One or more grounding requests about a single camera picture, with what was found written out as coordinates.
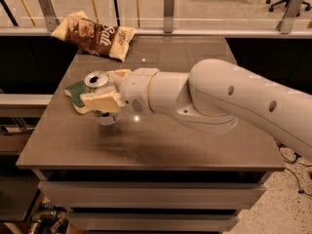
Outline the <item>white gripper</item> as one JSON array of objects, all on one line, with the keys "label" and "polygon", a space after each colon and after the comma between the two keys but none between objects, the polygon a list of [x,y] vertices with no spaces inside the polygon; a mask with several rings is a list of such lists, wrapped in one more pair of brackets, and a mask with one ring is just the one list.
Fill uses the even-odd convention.
[{"label": "white gripper", "polygon": [[159,72],[157,68],[110,70],[108,74],[114,82],[122,82],[120,93],[115,91],[100,94],[82,94],[80,99],[93,111],[117,113],[126,107],[137,115],[152,115],[148,91],[152,78]]}]

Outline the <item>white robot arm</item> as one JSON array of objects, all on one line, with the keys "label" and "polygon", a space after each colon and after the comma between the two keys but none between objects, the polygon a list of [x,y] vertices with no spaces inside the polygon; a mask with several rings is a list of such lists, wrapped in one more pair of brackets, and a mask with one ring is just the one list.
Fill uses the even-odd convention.
[{"label": "white robot arm", "polygon": [[144,67],[94,71],[84,84],[80,99],[107,113],[106,125],[124,108],[138,115],[165,114],[212,134],[226,134],[243,119],[312,159],[311,95],[224,60],[201,60],[187,73]]}]

